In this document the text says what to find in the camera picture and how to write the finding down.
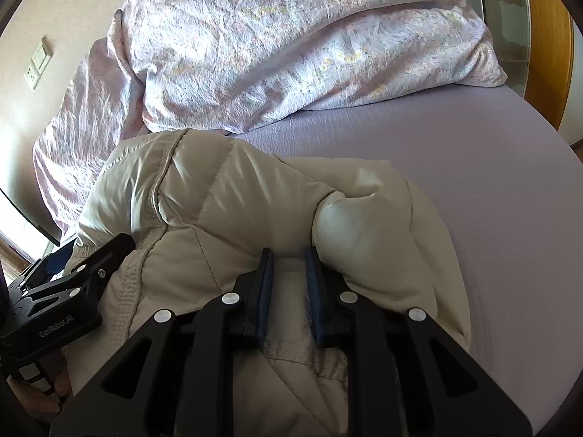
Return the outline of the person's left hand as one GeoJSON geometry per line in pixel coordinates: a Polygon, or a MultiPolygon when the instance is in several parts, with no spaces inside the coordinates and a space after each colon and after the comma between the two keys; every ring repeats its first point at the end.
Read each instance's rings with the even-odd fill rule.
{"type": "Polygon", "coordinates": [[[54,391],[50,395],[14,376],[8,377],[8,384],[20,404],[32,417],[57,415],[72,396],[66,359],[60,350],[47,355],[40,364],[50,375],[50,381],[53,383],[54,391]]]}

